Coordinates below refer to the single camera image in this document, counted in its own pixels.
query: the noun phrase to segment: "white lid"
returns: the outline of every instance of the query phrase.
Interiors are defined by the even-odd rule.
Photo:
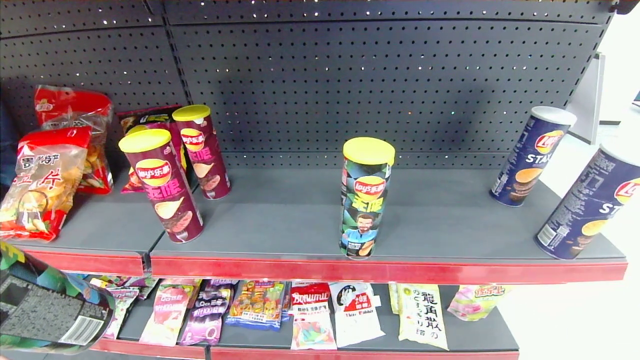
[[[614,158],[640,167],[640,142],[630,138],[608,138],[600,143],[600,149]]]
[[[554,124],[569,125],[570,127],[575,124],[578,119],[574,114],[569,111],[554,108],[551,106],[535,106],[531,109],[531,114],[535,117],[541,118],[544,121],[553,122]]]

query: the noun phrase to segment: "pegboard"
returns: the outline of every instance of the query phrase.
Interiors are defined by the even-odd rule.
[[[610,1],[195,0],[166,2],[172,24],[410,19],[537,20],[604,24]]]
[[[398,167],[500,167],[532,106],[566,105],[612,16],[610,1],[575,0],[0,9],[3,99],[22,132],[39,83],[104,92],[117,111],[190,100],[212,108],[230,167],[340,167],[354,136],[391,142]]]
[[[587,24],[394,21],[174,26],[191,97],[225,151],[508,152],[565,106],[600,41]]]
[[[0,37],[162,25],[159,1],[3,1]]]
[[[186,104],[163,27],[103,29],[2,39],[2,91],[21,133],[37,128],[35,85],[96,90],[116,111]],[[122,128],[110,127],[108,152],[119,156]]]

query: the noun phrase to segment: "potato chip can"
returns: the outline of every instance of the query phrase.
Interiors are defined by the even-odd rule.
[[[204,197],[226,196],[231,191],[231,183],[211,121],[211,109],[206,105],[189,105],[174,111],[172,117],[180,129]]]
[[[640,193],[640,146],[608,140],[534,236],[544,252],[574,259],[631,196]]]
[[[169,239],[186,243],[202,233],[202,217],[165,129],[129,134],[118,143],[142,182]]]
[[[344,144],[342,168],[343,254],[366,259],[374,250],[396,150],[376,138],[353,138]]]
[[[575,115],[566,110],[550,106],[532,108],[489,194],[503,205],[521,206],[575,121]]]
[[[4,241],[0,259],[0,349],[72,355],[107,330],[115,308],[107,290]]]

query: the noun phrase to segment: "maroon chip can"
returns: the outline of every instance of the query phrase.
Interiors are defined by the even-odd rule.
[[[189,105],[172,114],[187,148],[193,171],[204,197],[220,199],[231,191],[225,162],[211,122],[211,109],[206,105]]]
[[[129,133],[118,143],[140,178],[169,239],[189,242],[202,233],[202,217],[184,171],[175,156],[171,133],[147,129]]]

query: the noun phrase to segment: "red shelf edge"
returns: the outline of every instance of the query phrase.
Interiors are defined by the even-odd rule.
[[[154,277],[304,279],[420,284],[562,284],[622,280],[626,261],[612,263],[473,264],[151,256]]]
[[[144,276],[140,255],[82,254],[23,249],[40,261],[64,272],[101,275]]]
[[[136,356],[167,357],[174,359],[205,360],[204,347],[163,347],[137,341],[100,339],[91,350],[115,352]]]
[[[517,360],[519,352],[382,352],[382,351],[349,351],[345,350],[306,350],[265,348],[211,348],[211,358],[215,360],[264,359],[309,359],[309,360],[423,360],[423,359],[455,359],[455,360]]]

